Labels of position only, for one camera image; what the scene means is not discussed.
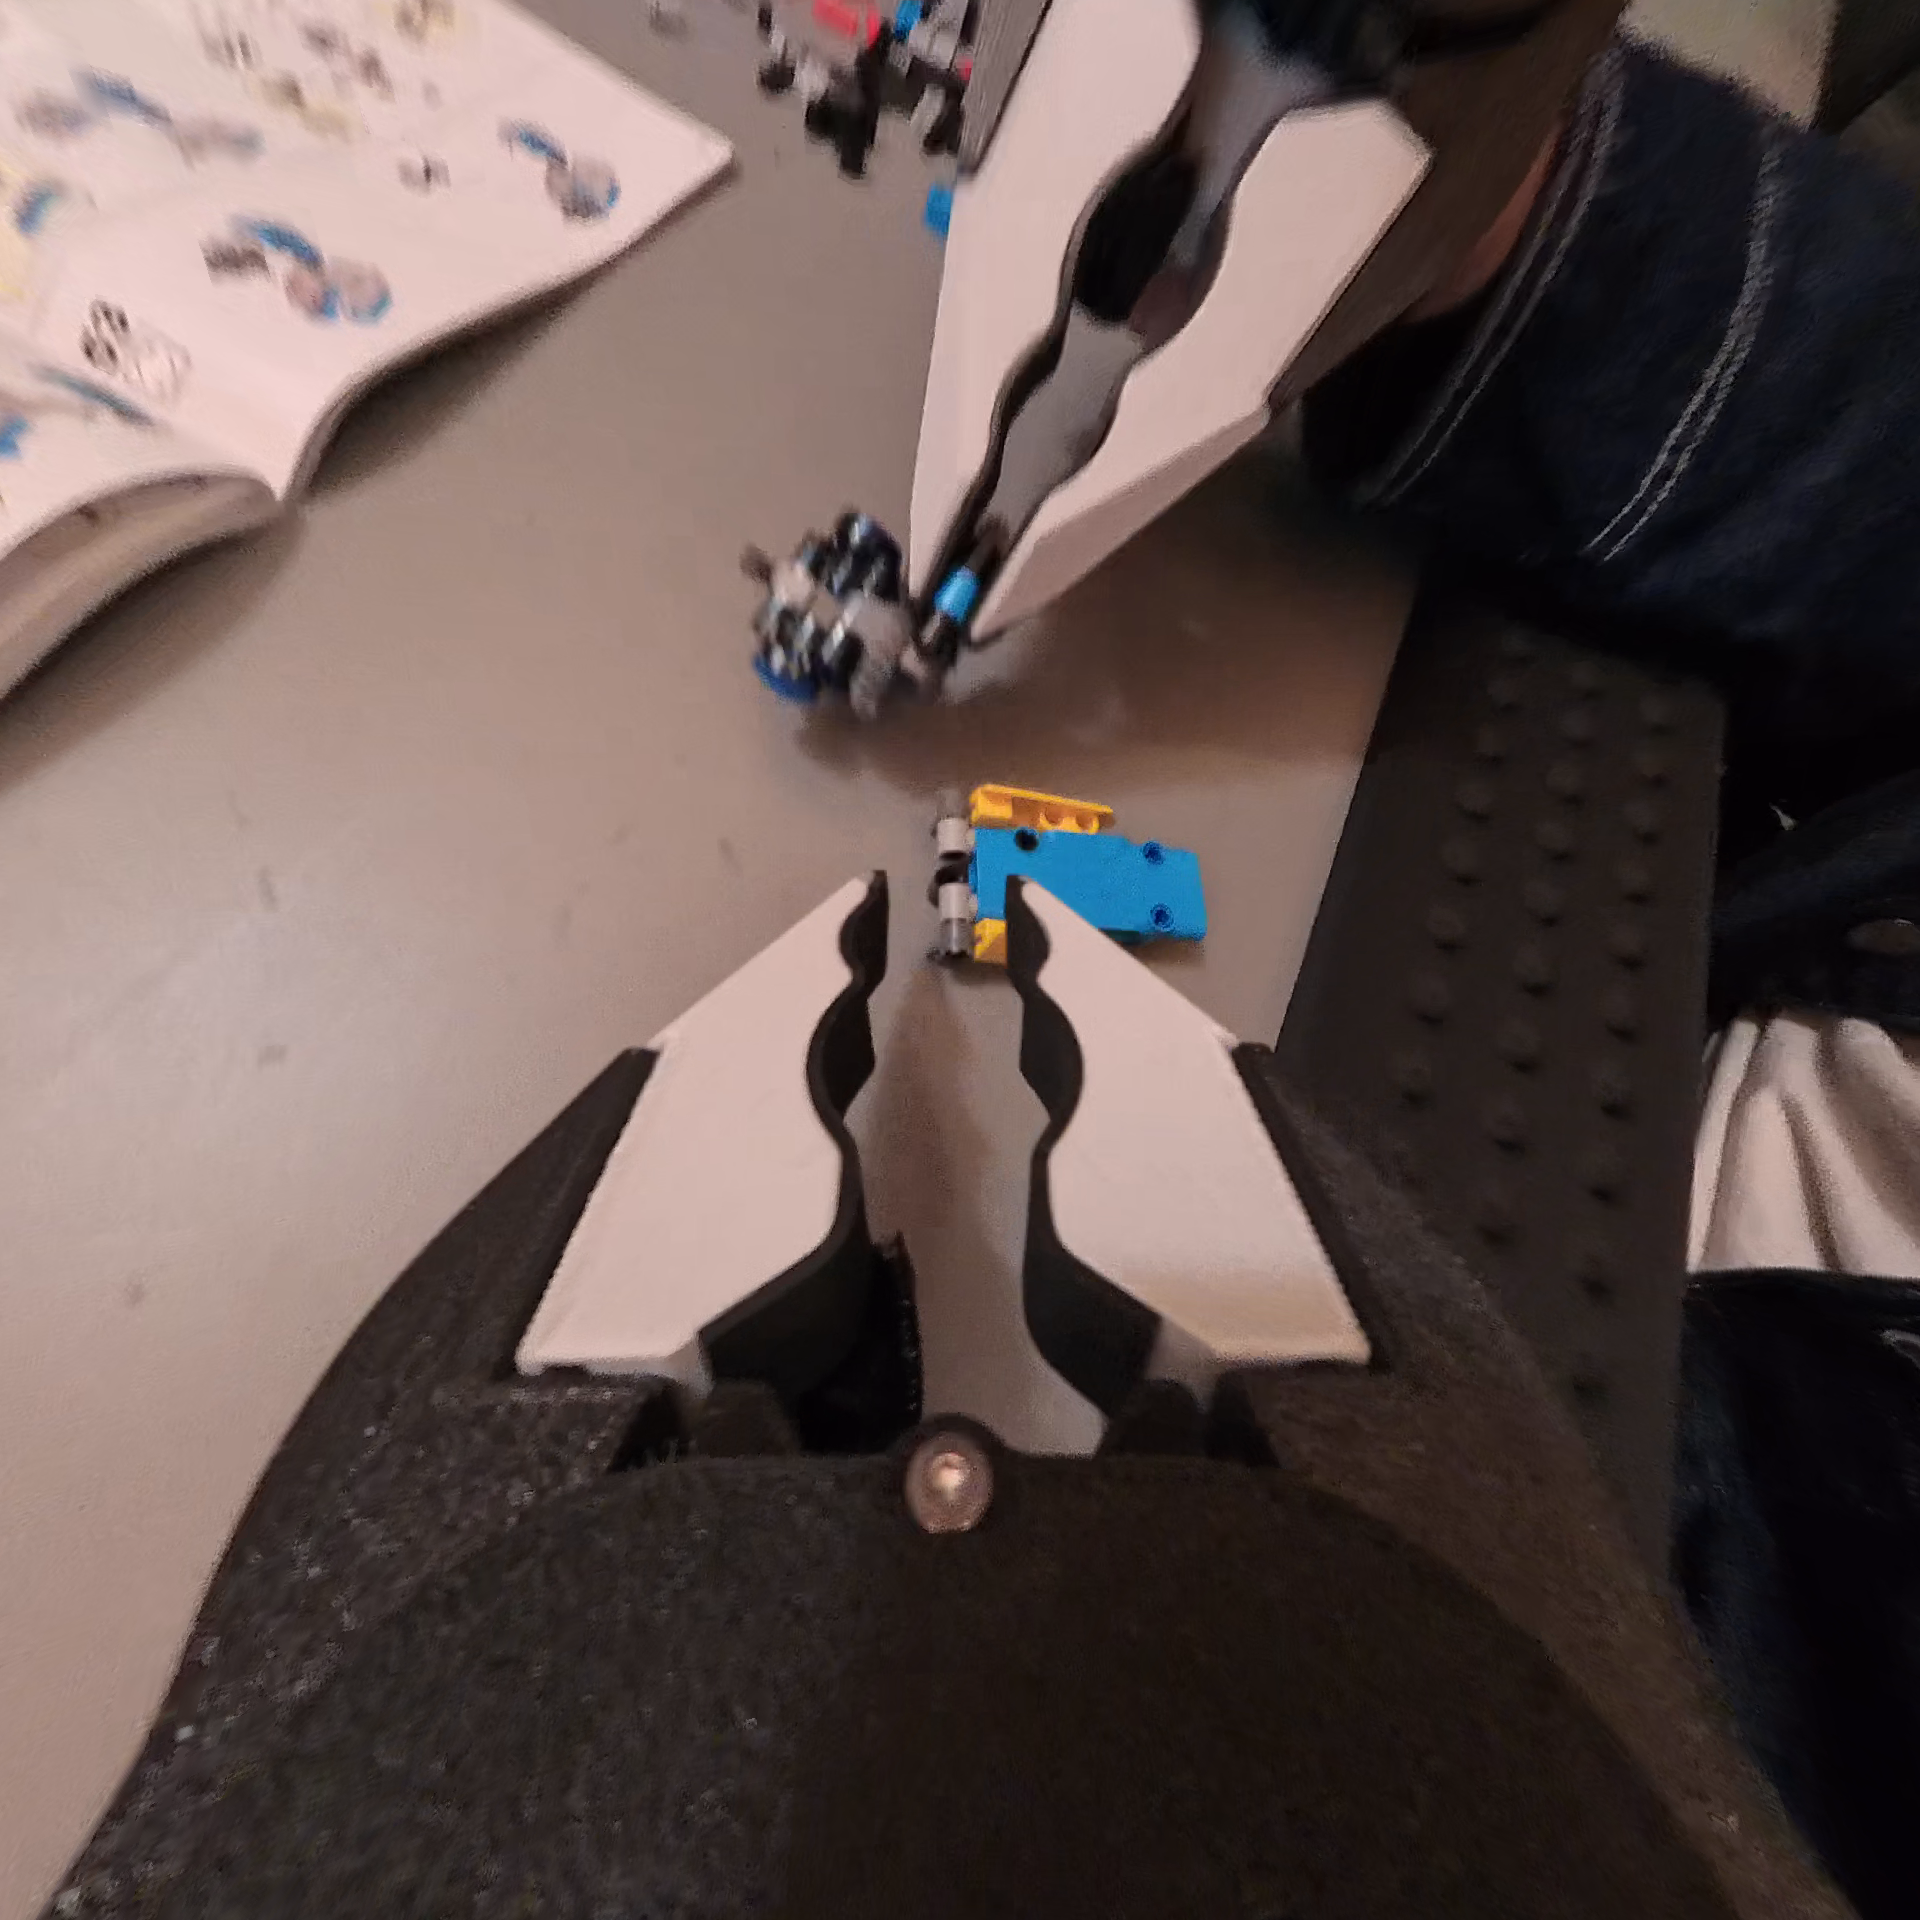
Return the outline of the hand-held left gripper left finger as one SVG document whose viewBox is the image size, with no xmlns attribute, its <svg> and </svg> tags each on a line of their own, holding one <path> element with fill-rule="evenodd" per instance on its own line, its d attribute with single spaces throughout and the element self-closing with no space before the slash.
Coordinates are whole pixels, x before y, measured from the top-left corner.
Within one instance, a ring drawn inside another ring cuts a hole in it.
<svg viewBox="0 0 1920 1920">
<path fill-rule="evenodd" d="M 882 871 L 842 882 L 644 1043 L 518 1377 L 802 1402 L 852 1357 L 874 1247 L 847 1115 L 874 1070 L 888 919 Z"/>
</svg>

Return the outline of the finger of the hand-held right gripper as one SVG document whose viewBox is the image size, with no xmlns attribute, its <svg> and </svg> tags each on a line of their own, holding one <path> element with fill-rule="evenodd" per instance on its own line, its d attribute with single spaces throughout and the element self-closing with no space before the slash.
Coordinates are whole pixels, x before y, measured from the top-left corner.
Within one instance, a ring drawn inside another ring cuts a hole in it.
<svg viewBox="0 0 1920 1920">
<path fill-rule="evenodd" d="M 1094 209 L 1167 137 L 1200 53 L 1189 2 L 981 9 L 904 523 L 922 646 L 993 631 L 1023 519 L 993 508 L 1007 441 L 1058 363 Z"/>
<path fill-rule="evenodd" d="M 1041 613 L 1256 437 L 1282 375 L 1426 170 L 1426 143 L 1382 100 L 1272 126 L 1228 203 L 1208 287 L 1122 380 L 1088 462 L 1037 505 L 981 597 L 977 638 Z"/>
</svg>

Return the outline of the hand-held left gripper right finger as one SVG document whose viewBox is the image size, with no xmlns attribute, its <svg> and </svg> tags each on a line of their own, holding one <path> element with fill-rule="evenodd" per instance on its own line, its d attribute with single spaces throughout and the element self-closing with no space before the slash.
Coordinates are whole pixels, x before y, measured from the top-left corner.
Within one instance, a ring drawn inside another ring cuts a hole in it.
<svg viewBox="0 0 1920 1920">
<path fill-rule="evenodd" d="M 1237 1374 L 1367 1369 L 1352 1253 L 1260 1047 L 1012 881 L 1016 1065 L 1045 1122 L 1029 1162 L 1022 1303 L 1047 1366 L 1093 1409 L 1146 1385 L 1200 1409 Z"/>
</svg>

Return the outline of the blue yellow brick assembly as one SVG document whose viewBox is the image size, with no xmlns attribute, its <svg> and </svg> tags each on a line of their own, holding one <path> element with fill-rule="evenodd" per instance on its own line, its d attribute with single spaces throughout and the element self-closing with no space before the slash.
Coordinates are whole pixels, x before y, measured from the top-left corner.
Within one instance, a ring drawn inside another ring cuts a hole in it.
<svg viewBox="0 0 1920 1920">
<path fill-rule="evenodd" d="M 977 785 L 944 793 L 935 810 L 935 964 L 1004 964 L 1015 881 L 1032 881 L 1120 945 L 1200 945 L 1208 935 L 1197 854 L 1116 831 L 1111 807 Z"/>
</svg>

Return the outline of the black gear brick assembly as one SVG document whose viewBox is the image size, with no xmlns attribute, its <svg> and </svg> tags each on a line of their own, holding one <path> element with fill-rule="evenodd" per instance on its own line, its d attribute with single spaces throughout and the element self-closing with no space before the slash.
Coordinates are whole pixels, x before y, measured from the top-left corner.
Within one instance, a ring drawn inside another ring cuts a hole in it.
<svg viewBox="0 0 1920 1920">
<path fill-rule="evenodd" d="M 991 559 L 981 546 L 925 594 L 911 594 L 901 542 L 874 516 L 849 509 L 805 533 L 783 557 L 748 546 L 741 571 L 759 589 L 759 681 L 789 702 L 839 702 L 873 719 L 903 698 L 930 700 L 946 685 Z"/>
</svg>

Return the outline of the person's right forearm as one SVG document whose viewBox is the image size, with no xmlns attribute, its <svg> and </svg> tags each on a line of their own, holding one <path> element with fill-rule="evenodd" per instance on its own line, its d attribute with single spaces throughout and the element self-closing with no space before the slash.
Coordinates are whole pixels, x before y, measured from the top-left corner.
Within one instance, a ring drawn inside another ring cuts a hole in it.
<svg viewBox="0 0 1920 1920">
<path fill-rule="evenodd" d="M 1303 403 L 1313 478 L 1717 683 L 1764 819 L 1916 828 L 1918 222 L 1617 38 L 1487 286 Z"/>
</svg>

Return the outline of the grey desk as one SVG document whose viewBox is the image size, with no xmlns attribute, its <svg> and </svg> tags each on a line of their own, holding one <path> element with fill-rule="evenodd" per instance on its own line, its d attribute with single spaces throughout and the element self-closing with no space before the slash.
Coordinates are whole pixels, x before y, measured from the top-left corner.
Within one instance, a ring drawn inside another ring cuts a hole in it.
<svg viewBox="0 0 1920 1920">
<path fill-rule="evenodd" d="M 1285 1025 L 1413 559 L 1263 439 L 964 667 L 862 724 L 752 670 L 745 546 L 904 533 L 944 246 L 722 11 L 550 20 L 736 170 L 584 292 L 352 417 L 297 516 L 138 588 L 4 702 L 4 1916 L 238 1707 L 200 1621 L 269 1463 L 396 1279 L 591 1085 L 842 882 L 885 874 L 855 1099 L 918 1283 L 925 1414 L 1090 1453 L 1023 1321 L 1045 1113 L 1016 989 L 928 961 L 935 788 L 1085 788 L 1202 858 L 1158 975 Z"/>
</svg>

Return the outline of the pile of small brick parts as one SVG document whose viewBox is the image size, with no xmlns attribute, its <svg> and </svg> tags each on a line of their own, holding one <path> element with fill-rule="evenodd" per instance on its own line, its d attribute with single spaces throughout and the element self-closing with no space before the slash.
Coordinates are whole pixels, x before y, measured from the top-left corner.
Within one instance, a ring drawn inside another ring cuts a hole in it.
<svg viewBox="0 0 1920 1920">
<path fill-rule="evenodd" d="M 988 23 L 982 2 L 722 2 L 649 5 L 657 31 L 701 11 L 752 31 L 753 87 L 799 109 L 805 137 L 840 179 L 868 173 L 879 135 L 906 130 L 930 161 L 958 155 Z"/>
</svg>

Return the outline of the black studded mat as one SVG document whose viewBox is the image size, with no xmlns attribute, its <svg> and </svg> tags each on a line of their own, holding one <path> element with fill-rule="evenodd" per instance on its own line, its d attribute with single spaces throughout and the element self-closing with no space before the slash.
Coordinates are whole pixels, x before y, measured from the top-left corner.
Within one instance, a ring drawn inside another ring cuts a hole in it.
<svg viewBox="0 0 1920 1920">
<path fill-rule="evenodd" d="M 1278 1054 L 1496 1297 L 1666 1572 L 1721 705 L 1426 589 Z"/>
</svg>

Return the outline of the person's white shirt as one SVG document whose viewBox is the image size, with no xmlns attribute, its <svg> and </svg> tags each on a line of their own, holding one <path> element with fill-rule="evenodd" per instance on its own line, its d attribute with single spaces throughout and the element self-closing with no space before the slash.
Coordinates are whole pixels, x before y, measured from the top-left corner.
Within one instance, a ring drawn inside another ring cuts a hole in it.
<svg viewBox="0 0 1920 1920">
<path fill-rule="evenodd" d="M 1687 1270 L 1918 1279 L 1918 1037 L 1846 1014 L 1709 1044 Z"/>
</svg>

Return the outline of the person's denim jacket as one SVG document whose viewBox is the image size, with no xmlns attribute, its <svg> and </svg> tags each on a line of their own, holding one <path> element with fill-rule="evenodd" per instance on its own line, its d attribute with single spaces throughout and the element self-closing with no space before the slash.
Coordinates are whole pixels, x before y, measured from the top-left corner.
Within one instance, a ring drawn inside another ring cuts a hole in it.
<svg viewBox="0 0 1920 1920">
<path fill-rule="evenodd" d="M 1717 1036 L 1918 1037 L 1916 895 L 1916 773 L 1781 828 L 1717 900 Z M 1918 1916 L 1918 1279 L 1687 1274 L 1680 1399 L 1671 1570 L 1742 1741 L 1861 1916 Z"/>
</svg>

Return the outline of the building instruction booklet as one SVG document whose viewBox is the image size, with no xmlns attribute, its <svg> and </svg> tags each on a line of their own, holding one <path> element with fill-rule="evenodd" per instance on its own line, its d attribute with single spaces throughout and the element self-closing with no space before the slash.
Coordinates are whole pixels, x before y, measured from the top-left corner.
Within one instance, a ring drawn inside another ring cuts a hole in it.
<svg viewBox="0 0 1920 1920">
<path fill-rule="evenodd" d="M 1 5 L 1 690 L 728 141 L 517 5 Z"/>
</svg>

